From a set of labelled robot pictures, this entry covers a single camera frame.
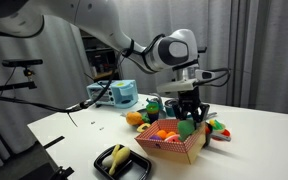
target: table surface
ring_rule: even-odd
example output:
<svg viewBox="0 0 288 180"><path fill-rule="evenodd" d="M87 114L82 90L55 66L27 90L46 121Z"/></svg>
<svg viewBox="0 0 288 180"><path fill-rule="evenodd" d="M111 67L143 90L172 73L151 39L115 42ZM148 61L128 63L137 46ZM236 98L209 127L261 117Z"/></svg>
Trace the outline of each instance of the table surface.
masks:
<svg viewBox="0 0 288 180"><path fill-rule="evenodd" d="M150 179L288 179L288 115L211 104L209 112L231 132L231 142L212 140L194 164L181 164L148 156L135 141L138 135L121 113L137 111L146 98L129 109L91 106L72 113L78 127L66 114L56 113L29 124L42 145L59 136L65 139L47 149L54 161L72 167L71 180L104 179L93 166L95 159L115 144L128 146L152 163Z"/></svg>

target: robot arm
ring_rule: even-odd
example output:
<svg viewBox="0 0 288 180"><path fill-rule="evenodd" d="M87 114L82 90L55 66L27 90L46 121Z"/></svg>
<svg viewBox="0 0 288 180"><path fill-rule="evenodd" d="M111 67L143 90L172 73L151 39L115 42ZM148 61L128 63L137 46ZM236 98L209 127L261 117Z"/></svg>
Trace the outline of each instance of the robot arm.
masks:
<svg viewBox="0 0 288 180"><path fill-rule="evenodd" d="M149 49L136 42L132 46L121 31L114 0L0 0L0 35L32 37L42 31L43 15L60 17L117 51L133 47L129 59L146 73L190 62L198 55L195 36L187 29L160 37Z"/></svg>

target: gray curtain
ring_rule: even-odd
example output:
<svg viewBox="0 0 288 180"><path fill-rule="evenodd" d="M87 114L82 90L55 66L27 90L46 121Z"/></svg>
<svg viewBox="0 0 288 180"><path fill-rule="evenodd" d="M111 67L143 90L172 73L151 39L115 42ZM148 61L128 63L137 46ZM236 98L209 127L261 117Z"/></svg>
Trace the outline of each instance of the gray curtain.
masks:
<svg viewBox="0 0 288 180"><path fill-rule="evenodd" d="M200 87L202 101L288 113L287 0L119 0L118 6L122 29L141 45L160 33L191 29L198 46L208 47L201 69L232 69L226 86ZM141 93L173 77L170 70L144 74L129 61L122 69Z"/></svg>
<svg viewBox="0 0 288 180"><path fill-rule="evenodd" d="M64 20L45 17L43 32L29 39L0 37L0 85L4 85L12 68L1 65L4 59L43 59L32 66L37 89L5 91L3 96L66 108L88 98L86 86L91 83L84 72L90 74L89 65L79 29ZM11 83L26 82L23 68L17 68ZM53 112L29 105L7 102L0 104L0 134L14 154L31 147L36 139L27 124ZM0 140L0 166L10 157Z"/></svg>

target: red and white checkered box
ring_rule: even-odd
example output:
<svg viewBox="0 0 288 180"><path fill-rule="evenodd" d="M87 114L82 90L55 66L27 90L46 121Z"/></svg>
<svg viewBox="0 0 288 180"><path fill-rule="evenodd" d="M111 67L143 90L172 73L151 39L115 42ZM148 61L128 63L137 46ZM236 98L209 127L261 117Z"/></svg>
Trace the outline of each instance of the red and white checkered box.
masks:
<svg viewBox="0 0 288 180"><path fill-rule="evenodd" d="M192 164L205 143L204 123L185 142L166 142L149 139L159 130L178 133L178 122L179 120L177 119L155 121L147 130L138 135L135 140L149 155Z"/></svg>

